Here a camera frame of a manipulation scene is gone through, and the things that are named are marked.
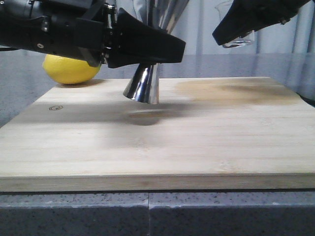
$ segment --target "gray countertop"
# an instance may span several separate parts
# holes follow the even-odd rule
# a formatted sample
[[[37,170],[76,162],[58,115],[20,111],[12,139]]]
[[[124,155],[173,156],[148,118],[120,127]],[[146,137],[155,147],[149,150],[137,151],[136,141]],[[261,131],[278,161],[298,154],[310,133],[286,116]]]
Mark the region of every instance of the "gray countertop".
[[[44,55],[0,61],[0,127],[55,85]],[[131,78],[136,65],[96,78]],[[161,78],[268,76],[315,100],[315,54],[185,56]],[[314,235],[313,190],[1,193],[0,235]]]

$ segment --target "shiny metal cup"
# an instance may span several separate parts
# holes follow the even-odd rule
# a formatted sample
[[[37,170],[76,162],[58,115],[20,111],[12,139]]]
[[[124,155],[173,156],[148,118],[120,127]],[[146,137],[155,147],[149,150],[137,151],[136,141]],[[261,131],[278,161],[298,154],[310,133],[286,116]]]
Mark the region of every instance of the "shiny metal cup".
[[[189,0],[147,0],[147,25],[171,33]],[[159,64],[139,64],[124,91],[131,100],[158,103]]]

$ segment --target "bamboo cutting board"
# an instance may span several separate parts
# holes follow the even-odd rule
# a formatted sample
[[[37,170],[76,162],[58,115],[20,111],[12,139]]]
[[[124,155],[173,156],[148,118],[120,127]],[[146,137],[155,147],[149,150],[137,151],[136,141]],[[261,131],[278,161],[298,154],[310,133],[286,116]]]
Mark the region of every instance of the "bamboo cutting board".
[[[270,78],[57,86],[0,129],[0,191],[315,187],[315,108]]]

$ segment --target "lemon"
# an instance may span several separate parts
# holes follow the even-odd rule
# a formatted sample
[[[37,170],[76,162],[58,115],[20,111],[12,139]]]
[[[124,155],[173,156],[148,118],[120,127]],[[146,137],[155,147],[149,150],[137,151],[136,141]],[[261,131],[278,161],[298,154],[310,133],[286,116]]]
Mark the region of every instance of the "lemon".
[[[99,72],[100,65],[91,67],[83,60],[46,55],[43,68],[57,83],[74,85],[92,79]]]

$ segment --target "clear glass cup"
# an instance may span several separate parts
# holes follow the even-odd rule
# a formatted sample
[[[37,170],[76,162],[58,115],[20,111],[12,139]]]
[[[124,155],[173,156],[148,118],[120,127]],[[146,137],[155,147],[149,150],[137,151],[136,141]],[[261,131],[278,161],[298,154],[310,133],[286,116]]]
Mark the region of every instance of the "clear glass cup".
[[[215,9],[219,12],[220,22],[226,16],[227,12],[229,11],[233,0],[225,1],[220,3],[215,7]],[[255,42],[255,33],[254,30],[247,32],[245,35],[237,37],[233,39],[231,42],[225,43],[222,46],[224,48],[235,48],[235,47],[243,47],[251,45]]]

